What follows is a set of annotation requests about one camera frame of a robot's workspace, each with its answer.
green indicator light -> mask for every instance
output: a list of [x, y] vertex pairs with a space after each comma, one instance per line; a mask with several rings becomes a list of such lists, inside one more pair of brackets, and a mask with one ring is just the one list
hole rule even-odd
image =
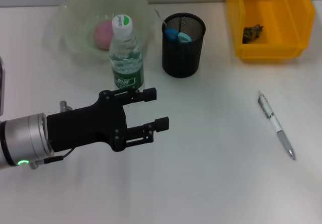
[[18, 165], [26, 165], [28, 163], [29, 163], [28, 160], [21, 160], [21, 161], [18, 162]]

water bottle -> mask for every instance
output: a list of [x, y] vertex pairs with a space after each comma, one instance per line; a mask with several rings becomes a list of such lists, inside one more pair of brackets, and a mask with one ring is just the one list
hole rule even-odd
[[118, 15], [112, 20], [110, 46], [114, 82], [118, 88], [141, 87], [144, 83], [142, 48], [133, 34], [132, 20]]

pen clip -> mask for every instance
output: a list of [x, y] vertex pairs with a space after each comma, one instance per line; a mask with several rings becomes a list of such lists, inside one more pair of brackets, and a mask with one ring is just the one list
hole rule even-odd
[[260, 95], [260, 96], [258, 97], [258, 104], [260, 105], [261, 109], [263, 110], [263, 112], [264, 112], [265, 116], [266, 116], [267, 118], [269, 118], [269, 115], [268, 115], [268, 114], [267, 114], [267, 112], [265, 111], [265, 109], [264, 109], [264, 105], [263, 105], [263, 103], [261, 102], [261, 97], [264, 97], [264, 95]]

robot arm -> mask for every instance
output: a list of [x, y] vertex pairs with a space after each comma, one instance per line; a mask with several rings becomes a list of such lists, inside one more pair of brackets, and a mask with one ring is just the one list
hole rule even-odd
[[71, 110], [61, 102], [61, 112], [36, 114], [0, 123], [0, 169], [63, 160], [54, 152], [74, 149], [94, 142], [105, 142], [113, 151], [153, 142], [154, 131], [169, 129], [169, 118], [157, 119], [143, 126], [128, 128], [123, 106], [156, 100], [156, 89], [143, 92], [135, 88], [102, 91], [96, 103]]

pen tip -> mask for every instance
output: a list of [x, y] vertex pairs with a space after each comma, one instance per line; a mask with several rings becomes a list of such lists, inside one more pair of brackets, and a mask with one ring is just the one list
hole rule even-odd
[[291, 158], [292, 158], [293, 160], [296, 160], [295, 155], [294, 155], [294, 153], [293, 153], [291, 150], [289, 151], [289, 153], [290, 153]]

